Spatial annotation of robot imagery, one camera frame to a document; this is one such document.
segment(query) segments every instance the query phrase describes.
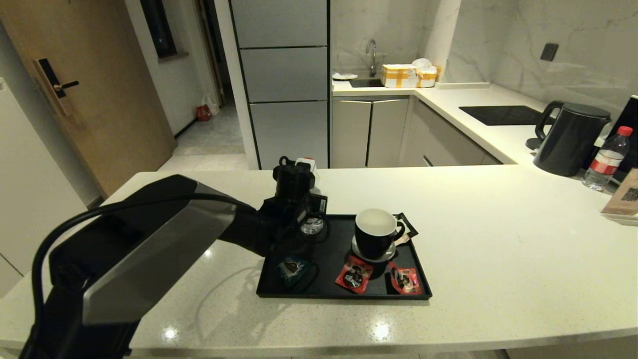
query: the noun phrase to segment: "black tray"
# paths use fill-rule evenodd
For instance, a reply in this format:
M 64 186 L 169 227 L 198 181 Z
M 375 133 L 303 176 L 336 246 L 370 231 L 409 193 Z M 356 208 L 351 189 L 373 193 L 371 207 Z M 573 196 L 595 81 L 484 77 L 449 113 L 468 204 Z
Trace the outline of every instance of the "black tray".
M 403 213 L 396 215 L 402 219 L 410 235 L 418 232 L 407 221 Z M 262 274 L 257 285 L 257 295 L 264 298 L 326 298 L 326 299 L 391 299 L 428 300 L 432 291 L 423 273 L 419 257 L 412 240 L 397 247 L 391 261 L 399 268 L 416 268 L 422 293 L 401 295 L 390 283 L 388 262 L 370 263 L 374 272 L 367 284 L 366 292 L 355 294 L 334 281 L 337 279 L 348 256 L 352 252 L 352 237 L 355 232 L 355 215 L 327 215 L 329 228 L 315 238 L 317 243 L 308 243 L 300 238 L 289 238 L 277 251 L 268 255 L 263 263 Z M 292 287 L 286 287 L 277 265 L 287 256 L 297 256 L 311 263 L 311 269 Z

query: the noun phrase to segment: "robotic arm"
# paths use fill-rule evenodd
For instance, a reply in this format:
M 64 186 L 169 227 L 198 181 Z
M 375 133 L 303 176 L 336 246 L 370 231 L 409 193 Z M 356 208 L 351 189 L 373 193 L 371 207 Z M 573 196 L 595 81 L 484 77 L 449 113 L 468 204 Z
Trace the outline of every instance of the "robotic arm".
M 282 157 L 273 178 L 275 196 L 258 211 L 180 175 L 145 186 L 51 251 L 53 288 L 40 308 L 36 255 L 36 322 L 20 357 L 122 358 L 141 318 L 216 239 L 266 256 L 308 215 L 325 213 L 327 198 L 309 192 L 309 164 Z

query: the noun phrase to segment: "kitchen sink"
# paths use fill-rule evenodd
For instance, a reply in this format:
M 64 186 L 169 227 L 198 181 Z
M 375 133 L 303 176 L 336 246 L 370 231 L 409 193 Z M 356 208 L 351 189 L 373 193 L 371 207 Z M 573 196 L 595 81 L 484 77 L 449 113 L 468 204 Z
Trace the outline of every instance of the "kitchen sink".
M 380 79 L 350 80 L 350 85 L 354 88 L 382 88 Z

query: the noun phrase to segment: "window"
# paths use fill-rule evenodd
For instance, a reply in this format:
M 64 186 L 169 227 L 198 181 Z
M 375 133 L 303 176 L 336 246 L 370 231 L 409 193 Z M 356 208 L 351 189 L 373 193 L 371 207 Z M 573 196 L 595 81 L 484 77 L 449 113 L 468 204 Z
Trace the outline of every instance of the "window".
M 175 48 L 173 35 L 170 33 L 164 4 L 160 0 L 140 0 L 140 2 L 142 3 L 146 23 L 149 25 L 149 30 L 151 30 L 151 37 L 158 57 L 161 59 L 176 55 L 177 49 Z

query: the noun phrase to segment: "red bottle cap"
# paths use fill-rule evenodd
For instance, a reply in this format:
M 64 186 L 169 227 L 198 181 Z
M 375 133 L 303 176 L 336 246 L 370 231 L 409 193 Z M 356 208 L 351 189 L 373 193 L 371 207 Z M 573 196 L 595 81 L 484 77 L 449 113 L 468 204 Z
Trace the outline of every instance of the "red bottle cap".
M 634 131 L 633 128 L 629 127 L 629 126 L 620 126 L 618 127 L 618 134 L 621 136 L 629 136 L 632 134 L 632 132 Z

